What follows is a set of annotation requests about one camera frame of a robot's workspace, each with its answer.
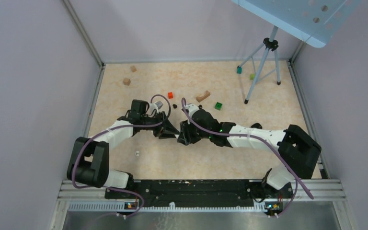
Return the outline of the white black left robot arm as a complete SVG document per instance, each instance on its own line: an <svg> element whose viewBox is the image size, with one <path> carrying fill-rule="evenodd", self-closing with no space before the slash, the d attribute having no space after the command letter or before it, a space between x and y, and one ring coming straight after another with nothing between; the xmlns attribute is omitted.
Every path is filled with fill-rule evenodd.
<svg viewBox="0 0 368 230"><path fill-rule="evenodd" d="M131 197L135 186L129 182L130 174L110 168L110 151L141 130L152 131L154 137L159 139L177 138L179 130L168 120L169 113L160 111L162 106L161 101L148 103L133 100L127 113L110 127L90 138L77 138L67 178L77 188L114 187L121 197Z"/></svg>

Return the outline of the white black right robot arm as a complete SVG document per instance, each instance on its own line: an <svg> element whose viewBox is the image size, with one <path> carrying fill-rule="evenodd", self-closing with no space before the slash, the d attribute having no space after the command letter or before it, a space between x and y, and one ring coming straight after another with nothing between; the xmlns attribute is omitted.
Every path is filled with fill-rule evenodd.
<svg viewBox="0 0 368 230"><path fill-rule="evenodd" d="M316 168L321 146L301 127L264 130L244 127L233 122L219 122L204 109L184 109L186 121L180 123L177 138L184 145L208 139L218 147L251 148L272 152L281 164L269 170L262 184L267 197L275 197L287 183L311 179Z"/></svg>

